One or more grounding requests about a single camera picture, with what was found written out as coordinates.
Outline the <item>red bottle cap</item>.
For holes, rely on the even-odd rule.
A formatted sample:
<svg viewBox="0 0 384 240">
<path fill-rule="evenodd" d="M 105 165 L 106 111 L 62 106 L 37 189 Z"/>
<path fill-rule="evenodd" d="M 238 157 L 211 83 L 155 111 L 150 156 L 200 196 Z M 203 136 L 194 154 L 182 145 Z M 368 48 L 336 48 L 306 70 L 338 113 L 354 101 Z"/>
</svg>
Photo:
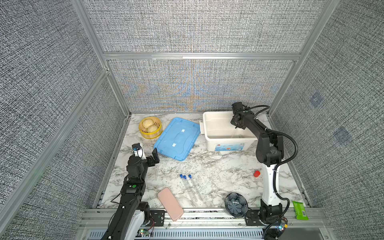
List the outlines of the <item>red bottle cap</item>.
<svg viewBox="0 0 384 240">
<path fill-rule="evenodd" d="M 261 175 L 261 172 L 260 172 L 260 171 L 255 171 L 255 172 L 254 172 L 254 177 L 255 177 L 255 178 L 258 178 L 260 175 Z"/>
</svg>

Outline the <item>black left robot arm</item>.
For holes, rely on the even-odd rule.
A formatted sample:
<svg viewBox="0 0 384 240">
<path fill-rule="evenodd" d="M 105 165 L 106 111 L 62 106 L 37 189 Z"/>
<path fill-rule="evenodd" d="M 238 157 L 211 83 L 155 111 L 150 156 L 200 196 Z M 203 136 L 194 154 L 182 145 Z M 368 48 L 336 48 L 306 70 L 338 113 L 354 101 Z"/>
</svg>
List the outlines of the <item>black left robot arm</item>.
<svg viewBox="0 0 384 240">
<path fill-rule="evenodd" d="M 120 192 L 120 202 L 103 240 L 133 240 L 139 228 L 148 223 L 151 218 L 149 203 L 142 201 L 146 189 L 145 177 L 148 168 L 159 162 L 157 149 L 145 157 L 139 144 L 133 146 L 133 154 L 127 164 L 128 175 L 124 178 Z"/>
</svg>

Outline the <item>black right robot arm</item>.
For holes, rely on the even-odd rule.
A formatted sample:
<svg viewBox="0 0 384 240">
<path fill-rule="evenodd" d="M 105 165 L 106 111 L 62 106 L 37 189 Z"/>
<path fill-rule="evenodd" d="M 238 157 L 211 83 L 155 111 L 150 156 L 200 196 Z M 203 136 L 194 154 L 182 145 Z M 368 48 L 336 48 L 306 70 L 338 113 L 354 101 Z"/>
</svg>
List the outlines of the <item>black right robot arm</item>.
<svg viewBox="0 0 384 240">
<path fill-rule="evenodd" d="M 279 169 L 284 157 L 283 135 L 273 132 L 241 102 L 232 104 L 231 124 L 250 130 L 258 140 L 256 158 L 263 167 L 263 195 L 259 210 L 260 221 L 275 224 L 283 215 L 282 197 L 279 194 Z"/>
</svg>

